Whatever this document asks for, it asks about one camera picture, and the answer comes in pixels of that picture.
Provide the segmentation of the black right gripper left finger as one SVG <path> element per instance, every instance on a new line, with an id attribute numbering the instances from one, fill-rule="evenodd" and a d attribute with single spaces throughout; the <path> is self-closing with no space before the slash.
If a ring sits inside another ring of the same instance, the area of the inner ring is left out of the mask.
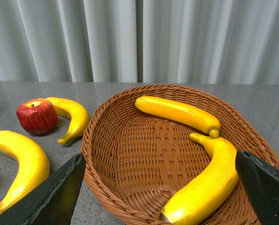
<path id="1" fill-rule="evenodd" d="M 0 214 L 0 225 L 69 225 L 86 161 L 76 154 L 19 202 Z"/>

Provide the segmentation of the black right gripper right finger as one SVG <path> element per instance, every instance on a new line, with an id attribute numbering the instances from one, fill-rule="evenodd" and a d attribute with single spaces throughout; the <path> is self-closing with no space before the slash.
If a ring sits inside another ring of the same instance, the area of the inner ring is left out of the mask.
<path id="1" fill-rule="evenodd" d="M 279 225 L 279 169 L 249 151 L 237 151 L 235 168 L 262 225 Z"/>

